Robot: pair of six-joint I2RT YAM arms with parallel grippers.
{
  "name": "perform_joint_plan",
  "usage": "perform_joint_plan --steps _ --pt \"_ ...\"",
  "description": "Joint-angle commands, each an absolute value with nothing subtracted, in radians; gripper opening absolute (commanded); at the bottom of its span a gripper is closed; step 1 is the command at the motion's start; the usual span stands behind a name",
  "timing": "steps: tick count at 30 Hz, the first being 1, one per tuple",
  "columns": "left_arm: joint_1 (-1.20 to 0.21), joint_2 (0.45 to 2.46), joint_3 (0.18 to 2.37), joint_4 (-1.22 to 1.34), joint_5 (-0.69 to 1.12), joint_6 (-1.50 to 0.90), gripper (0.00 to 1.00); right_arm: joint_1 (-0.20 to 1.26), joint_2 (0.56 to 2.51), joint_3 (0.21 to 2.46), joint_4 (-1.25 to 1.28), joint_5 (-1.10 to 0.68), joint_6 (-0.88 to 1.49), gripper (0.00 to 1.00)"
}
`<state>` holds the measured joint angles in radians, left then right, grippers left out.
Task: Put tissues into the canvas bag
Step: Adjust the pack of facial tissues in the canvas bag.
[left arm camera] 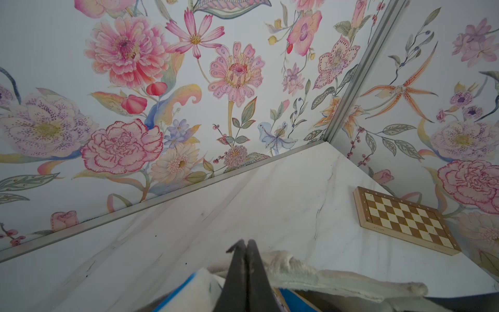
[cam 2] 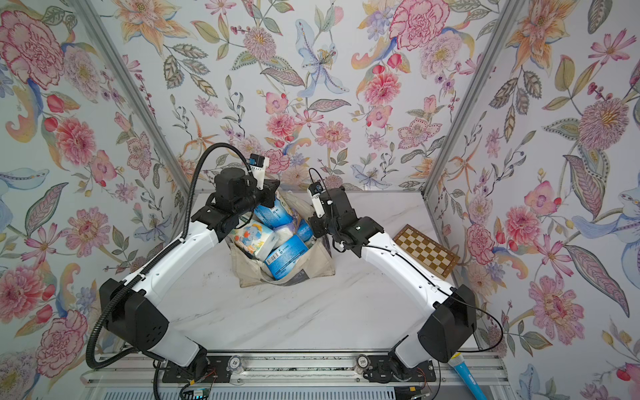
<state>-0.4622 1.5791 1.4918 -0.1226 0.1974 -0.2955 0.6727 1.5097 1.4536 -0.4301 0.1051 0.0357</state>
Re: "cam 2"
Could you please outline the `blue white floral tissue pack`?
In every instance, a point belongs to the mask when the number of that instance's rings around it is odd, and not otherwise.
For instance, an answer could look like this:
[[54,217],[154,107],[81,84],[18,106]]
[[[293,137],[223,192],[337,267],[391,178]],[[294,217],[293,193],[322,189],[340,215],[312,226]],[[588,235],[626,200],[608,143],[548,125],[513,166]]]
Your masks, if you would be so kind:
[[310,228],[306,220],[302,220],[298,225],[296,235],[304,242],[308,243],[313,238],[313,230]]

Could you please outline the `cream canvas tote bag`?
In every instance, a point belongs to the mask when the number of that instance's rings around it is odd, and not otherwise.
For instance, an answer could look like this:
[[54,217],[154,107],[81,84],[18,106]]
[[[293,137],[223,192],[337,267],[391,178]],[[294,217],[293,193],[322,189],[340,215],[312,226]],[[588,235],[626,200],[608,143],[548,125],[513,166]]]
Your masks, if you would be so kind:
[[312,211],[310,204],[279,190],[273,208],[260,206],[241,216],[241,228],[226,238],[241,288],[287,287],[335,275],[328,238],[315,238],[308,224]]

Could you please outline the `colourful tissue pack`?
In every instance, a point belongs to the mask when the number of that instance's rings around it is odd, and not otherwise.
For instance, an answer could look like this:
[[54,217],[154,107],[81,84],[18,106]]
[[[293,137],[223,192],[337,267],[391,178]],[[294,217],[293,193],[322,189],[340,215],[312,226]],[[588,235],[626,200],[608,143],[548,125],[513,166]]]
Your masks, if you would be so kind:
[[234,243],[250,257],[265,261],[275,249],[278,237],[271,228],[255,221],[231,232]]

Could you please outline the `purple tissue pack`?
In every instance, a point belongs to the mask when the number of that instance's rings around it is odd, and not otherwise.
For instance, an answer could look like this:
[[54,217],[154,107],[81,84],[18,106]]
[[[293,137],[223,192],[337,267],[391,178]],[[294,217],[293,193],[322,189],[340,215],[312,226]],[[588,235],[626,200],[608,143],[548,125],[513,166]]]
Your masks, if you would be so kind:
[[280,247],[290,240],[298,230],[298,225],[295,222],[291,222],[280,227],[273,229],[274,236],[276,238],[276,247]]

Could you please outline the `blue barcode tissue pack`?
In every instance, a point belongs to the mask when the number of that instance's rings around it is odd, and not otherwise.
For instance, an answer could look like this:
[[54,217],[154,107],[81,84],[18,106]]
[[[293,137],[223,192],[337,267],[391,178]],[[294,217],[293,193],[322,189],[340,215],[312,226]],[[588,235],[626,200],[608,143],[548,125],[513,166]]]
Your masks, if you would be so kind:
[[295,267],[296,262],[308,251],[307,245],[294,235],[285,244],[273,250],[265,263],[275,280],[285,278]]

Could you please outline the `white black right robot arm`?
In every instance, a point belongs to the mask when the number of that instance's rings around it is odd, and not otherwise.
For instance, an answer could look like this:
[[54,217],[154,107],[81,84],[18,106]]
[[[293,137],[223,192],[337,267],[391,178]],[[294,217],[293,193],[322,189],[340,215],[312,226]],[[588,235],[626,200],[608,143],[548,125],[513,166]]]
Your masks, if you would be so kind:
[[418,330],[402,338],[390,357],[405,368],[415,368],[430,359],[450,363],[477,327],[474,293],[455,287],[422,268],[370,217],[360,217],[344,188],[326,189],[311,183],[308,194],[313,216],[308,224],[313,235],[329,235],[334,248],[348,250],[378,268],[413,300],[425,317]]

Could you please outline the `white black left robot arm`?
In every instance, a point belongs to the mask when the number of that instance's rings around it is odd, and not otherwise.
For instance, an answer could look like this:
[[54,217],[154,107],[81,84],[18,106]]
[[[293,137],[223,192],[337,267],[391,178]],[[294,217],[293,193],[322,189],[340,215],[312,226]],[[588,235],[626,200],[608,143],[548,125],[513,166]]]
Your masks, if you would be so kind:
[[[181,276],[208,250],[222,243],[239,227],[241,216],[259,205],[273,205],[278,180],[267,179],[264,167],[227,168],[215,178],[216,191],[196,213],[188,213],[188,226],[136,273],[100,288],[102,313],[86,347],[92,369],[105,368],[130,353],[142,352],[166,360],[199,378],[208,369],[208,351],[171,326],[158,305]],[[130,347],[100,362],[94,350],[100,332],[110,333]]]

